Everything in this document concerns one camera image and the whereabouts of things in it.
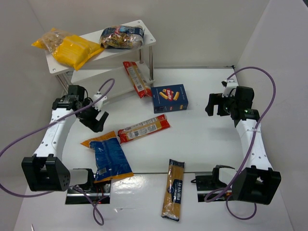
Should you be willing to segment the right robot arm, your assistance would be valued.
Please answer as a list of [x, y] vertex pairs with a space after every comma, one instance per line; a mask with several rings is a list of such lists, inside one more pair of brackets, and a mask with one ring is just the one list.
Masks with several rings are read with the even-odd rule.
[[281, 174], [273, 170], [265, 152], [260, 122], [256, 109], [252, 109], [254, 90], [249, 87], [227, 87], [224, 93], [211, 93], [205, 111], [209, 116], [218, 106], [219, 116], [230, 116], [240, 136], [245, 163], [238, 170], [223, 165], [212, 171], [212, 183], [219, 188], [231, 187], [233, 199], [269, 205], [281, 182]]

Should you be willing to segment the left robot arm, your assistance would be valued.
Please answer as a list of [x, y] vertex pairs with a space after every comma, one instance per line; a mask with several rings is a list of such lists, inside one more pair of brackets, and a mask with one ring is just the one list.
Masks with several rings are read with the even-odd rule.
[[78, 185], [84, 190], [92, 187], [93, 171], [90, 168], [68, 169], [62, 163], [64, 145], [69, 131], [76, 120], [93, 132], [101, 132], [108, 113], [97, 118], [106, 96], [97, 93], [93, 98], [85, 97], [86, 89], [71, 85], [68, 94], [57, 98], [52, 104], [52, 115], [46, 133], [31, 157], [25, 157], [21, 166], [33, 192], [64, 192]]

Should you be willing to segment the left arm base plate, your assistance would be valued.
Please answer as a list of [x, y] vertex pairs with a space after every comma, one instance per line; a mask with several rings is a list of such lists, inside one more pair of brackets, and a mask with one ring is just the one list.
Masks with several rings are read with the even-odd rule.
[[[89, 189], [83, 189], [93, 203], [110, 204], [111, 181], [104, 181], [94, 184]], [[85, 205], [90, 204], [87, 198], [81, 192], [68, 189], [66, 194], [66, 205]]]

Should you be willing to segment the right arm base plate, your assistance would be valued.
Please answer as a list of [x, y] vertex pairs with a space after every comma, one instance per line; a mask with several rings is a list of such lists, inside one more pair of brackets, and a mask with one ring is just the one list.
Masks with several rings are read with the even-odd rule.
[[[211, 192], [219, 188], [224, 188], [223, 184], [216, 184], [212, 181], [212, 173], [211, 172], [202, 172], [195, 173], [194, 179], [191, 180], [191, 183], [196, 186], [197, 190], [197, 199], [199, 203], [205, 202], [205, 197]], [[212, 199], [217, 196], [220, 191], [214, 192], [209, 196], [208, 199]], [[226, 193], [224, 193], [221, 197], [215, 200], [215, 202], [226, 201], [228, 196], [232, 195], [231, 189], [229, 189]]]

